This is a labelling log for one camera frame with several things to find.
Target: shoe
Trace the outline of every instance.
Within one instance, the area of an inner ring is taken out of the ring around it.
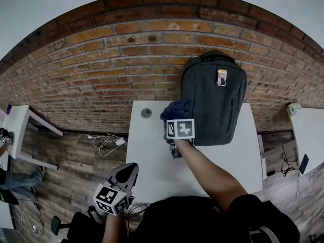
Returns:
[[[40,171],[43,173],[43,177],[44,177],[44,175],[45,175],[45,167],[40,166],[39,169],[40,169]]]
[[[33,186],[30,187],[31,192],[36,196],[36,201],[38,201],[38,196],[36,194],[36,190]]]

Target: jeans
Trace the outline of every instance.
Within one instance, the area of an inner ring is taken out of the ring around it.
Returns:
[[[34,172],[31,175],[28,175],[6,171],[6,180],[4,184],[0,185],[0,189],[12,190],[26,197],[28,200],[37,201],[37,197],[30,191],[30,187],[41,183],[42,180],[42,172]]]

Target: robotic hand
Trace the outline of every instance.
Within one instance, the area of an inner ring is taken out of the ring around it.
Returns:
[[[134,200],[131,190],[136,183],[138,171],[136,163],[113,169],[109,179],[97,187],[93,197],[97,207],[115,216],[127,208]]]

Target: person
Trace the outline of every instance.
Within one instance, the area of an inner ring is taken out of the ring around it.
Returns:
[[[155,202],[129,237],[124,214],[108,215],[103,243],[299,242],[296,225],[271,202],[261,202],[248,194],[230,173],[189,142],[175,140],[175,144],[210,198],[171,197]]]
[[[5,144],[0,147],[0,158],[6,152],[9,145],[10,143],[7,139]],[[39,172],[34,172],[31,175],[5,171],[3,167],[0,167],[0,189],[14,191],[27,200],[36,202],[38,201],[38,197],[33,185],[37,185],[43,181],[44,173],[44,167],[40,167]]]

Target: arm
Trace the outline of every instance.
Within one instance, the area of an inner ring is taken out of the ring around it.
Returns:
[[[8,146],[9,146],[9,144],[8,143],[5,143],[4,145],[2,145],[0,147],[0,157],[6,152]]]
[[[117,216],[108,214],[102,243],[125,242],[126,238],[127,230],[124,213]]]
[[[230,173],[211,162],[189,142],[174,141],[198,183],[223,211],[227,212],[234,199],[248,194]]]

